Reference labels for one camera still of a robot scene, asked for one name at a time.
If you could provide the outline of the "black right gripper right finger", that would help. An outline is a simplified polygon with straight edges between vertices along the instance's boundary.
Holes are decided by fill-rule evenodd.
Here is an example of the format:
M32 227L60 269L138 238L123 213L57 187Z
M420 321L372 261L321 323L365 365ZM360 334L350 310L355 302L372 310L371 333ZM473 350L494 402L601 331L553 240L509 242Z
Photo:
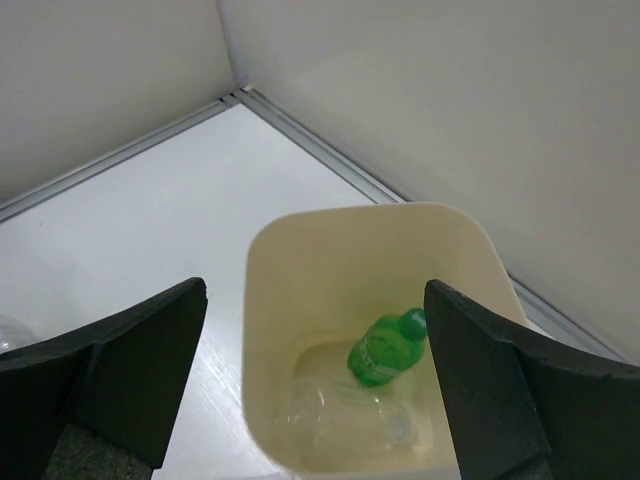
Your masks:
M428 338L464 479L636 479L639 369L552 340L440 280Z

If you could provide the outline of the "clear crushed bottle white cap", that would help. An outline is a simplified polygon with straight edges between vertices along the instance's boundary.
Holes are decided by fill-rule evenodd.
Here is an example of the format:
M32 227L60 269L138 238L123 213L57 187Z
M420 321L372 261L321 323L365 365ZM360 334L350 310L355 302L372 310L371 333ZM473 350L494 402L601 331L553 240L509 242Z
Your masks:
M0 315L0 354L37 342L38 338L24 322L5 314Z

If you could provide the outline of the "green plastic soda bottle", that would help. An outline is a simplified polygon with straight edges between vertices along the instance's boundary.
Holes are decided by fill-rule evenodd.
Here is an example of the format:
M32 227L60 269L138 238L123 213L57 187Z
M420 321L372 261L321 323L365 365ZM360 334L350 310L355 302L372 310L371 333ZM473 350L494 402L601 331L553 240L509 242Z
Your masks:
M366 388L387 385L422 359L427 336L422 308L383 315L354 343L347 366Z

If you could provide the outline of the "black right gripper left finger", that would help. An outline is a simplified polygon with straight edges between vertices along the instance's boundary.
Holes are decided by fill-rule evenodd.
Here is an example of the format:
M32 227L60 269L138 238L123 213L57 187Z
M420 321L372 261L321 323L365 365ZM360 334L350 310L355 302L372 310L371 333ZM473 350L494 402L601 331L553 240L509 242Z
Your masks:
M207 311L189 278L1 356L4 479L149 479L163 466Z

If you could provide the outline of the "clear crushed plastic bottle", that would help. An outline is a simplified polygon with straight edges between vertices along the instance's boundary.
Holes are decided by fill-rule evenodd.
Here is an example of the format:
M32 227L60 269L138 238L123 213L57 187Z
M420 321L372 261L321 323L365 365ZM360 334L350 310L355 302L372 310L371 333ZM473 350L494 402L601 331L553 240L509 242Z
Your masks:
M320 377L294 380L274 429L307 460L369 460L404 453L417 439L409 411L394 396Z

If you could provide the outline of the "cream plastic bin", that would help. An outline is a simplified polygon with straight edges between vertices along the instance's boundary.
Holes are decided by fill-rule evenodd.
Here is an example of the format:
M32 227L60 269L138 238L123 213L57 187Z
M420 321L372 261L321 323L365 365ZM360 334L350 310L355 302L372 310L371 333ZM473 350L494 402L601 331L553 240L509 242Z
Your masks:
M440 279L518 323L527 318L485 230L437 203L312 211L277 219L251 243L246 268L242 404L262 452L301 479L456 479L454 445L433 358L376 389L402 402L417 439L369 460L307 460L274 415L295 379L355 380L354 342L381 316L423 303Z

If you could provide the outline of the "aluminium frame rail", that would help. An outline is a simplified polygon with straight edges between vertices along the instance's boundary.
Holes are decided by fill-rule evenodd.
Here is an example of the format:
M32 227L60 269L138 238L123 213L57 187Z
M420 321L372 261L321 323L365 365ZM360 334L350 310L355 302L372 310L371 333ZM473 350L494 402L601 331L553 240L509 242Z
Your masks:
M300 123L261 92L246 86L97 157L42 186L2 203L1 221L6 222L13 219L237 105L246 107L373 203L391 204L410 201L409 197L372 175L367 169L358 165L330 142ZM527 319L535 326L575 348L581 346L594 354L617 361L626 362L628 360L623 352L614 347L611 342L580 326L561 310L533 292L517 277L511 276L510 279L520 303L524 307Z

